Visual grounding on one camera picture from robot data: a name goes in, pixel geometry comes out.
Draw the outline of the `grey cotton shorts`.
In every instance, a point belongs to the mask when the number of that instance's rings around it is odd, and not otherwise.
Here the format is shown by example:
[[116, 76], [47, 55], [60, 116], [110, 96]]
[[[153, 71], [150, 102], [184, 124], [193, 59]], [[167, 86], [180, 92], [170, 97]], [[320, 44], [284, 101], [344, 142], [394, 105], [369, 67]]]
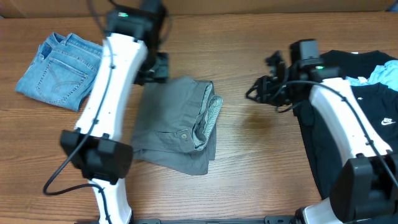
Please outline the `grey cotton shorts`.
[[211, 81], [182, 77], [146, 84], [131, 137], [134, 158], [188, 175], [207, 174], [222, 104]]

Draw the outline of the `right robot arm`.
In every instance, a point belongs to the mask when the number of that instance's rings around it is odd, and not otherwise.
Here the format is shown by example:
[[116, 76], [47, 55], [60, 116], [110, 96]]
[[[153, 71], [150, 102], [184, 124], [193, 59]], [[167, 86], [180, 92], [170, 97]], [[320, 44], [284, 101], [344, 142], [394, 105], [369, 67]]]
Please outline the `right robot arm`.
[[266, 59], [271, 74], [258, 78], [246, 98], [283, 113], [308, 100], [323, 117], [343, 168], [330, 196], [293, 216], [266, 223], [359, 223], [397, 215], [397, 154], [378, 135], [337, 65], [326, 63], [314, 39], [290, 46], [291, 66], [280, 52]]

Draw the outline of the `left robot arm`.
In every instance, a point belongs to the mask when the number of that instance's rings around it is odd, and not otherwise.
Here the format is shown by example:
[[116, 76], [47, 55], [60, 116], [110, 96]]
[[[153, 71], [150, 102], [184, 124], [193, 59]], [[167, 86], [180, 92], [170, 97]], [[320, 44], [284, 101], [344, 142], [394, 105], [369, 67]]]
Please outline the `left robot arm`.
[[60, 136], [65, 162], [81, 171], [84, 186], [95, 193], [98, 223], [134, 221], [126, 193], [132, 147], [120, 142], [124, 112], [133, 84], [163, 83], [169, 77], [169, 55], [159, 52], [168, 16], [162, 1], [152, 0], [139, 8], [117, 4], [108, 12], [91, 95], [74, 129]]

